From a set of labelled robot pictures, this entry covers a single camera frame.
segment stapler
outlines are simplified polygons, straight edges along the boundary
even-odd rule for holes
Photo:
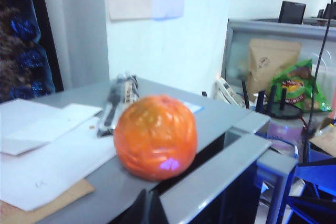
[[[138,99],[138,82],[135,76],[119,75],[113,80],[103,116],[98,123],[97,137],[113,135],[122,112]]]

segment chip bag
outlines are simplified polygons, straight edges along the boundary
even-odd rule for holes
[[[272,79],[271,87],[277,86],[275,101],[280,101],[281,91],[287,89],[286,102],[293,104],[304,112],[311,108],[311,96],[314,77],[311,75],[312,60],[303,60],[287,68]],[[319,85],[316,83],[314,110],[332,111]]]

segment computer monitor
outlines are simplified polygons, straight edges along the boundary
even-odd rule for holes
[[[323,12],[324,12],[324,9],[320,9],[319,13],[317,14],[317,18],[323,18]]]
[[[324,13],[323,13],[323,18],[329,18],[329,14],[331,13],[330,18],[331,19],[336,19],[336,5],[327,4]]]
[[[279,23],[302,24],[306,4],[282,1]]]

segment orange ball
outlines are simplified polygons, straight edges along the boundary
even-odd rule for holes
[[[145,97],[129,106],[114,131],[117,155],[132,174],[163,180],[185,171],[195,158],[193,113],[167,95]]]

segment blue floral curtain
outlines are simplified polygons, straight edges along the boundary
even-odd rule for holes
[[[55,92],[32,0],[0,0],[0,103]]]

